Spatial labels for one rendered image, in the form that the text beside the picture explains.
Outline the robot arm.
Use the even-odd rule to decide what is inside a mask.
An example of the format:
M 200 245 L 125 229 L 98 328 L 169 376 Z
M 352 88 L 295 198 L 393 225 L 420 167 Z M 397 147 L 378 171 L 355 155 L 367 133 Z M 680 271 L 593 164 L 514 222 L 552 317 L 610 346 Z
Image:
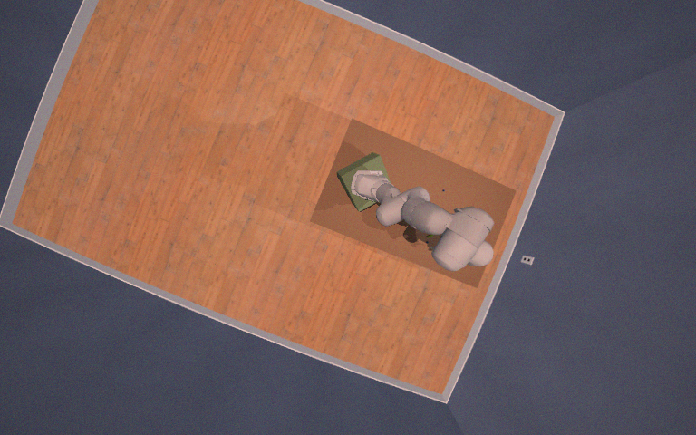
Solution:
M 376 209 L 379 223 L 387 227 L 405 220 L 423 233 L 441 234 L 431 254 L 446 270 L 453 272 L 465 265 L 485 266 L 491 262 L 494 251 L 485 238 L 494 221 L 486 211 L 464 207 L 455 208 L 456 214 L 450 214 L 430 202 L 430 194 L 425 188 L 418 186 L 400 193 L 387 181 L 381 170 L 357 170 L 351 184 L 354 195 L 382 202 Z

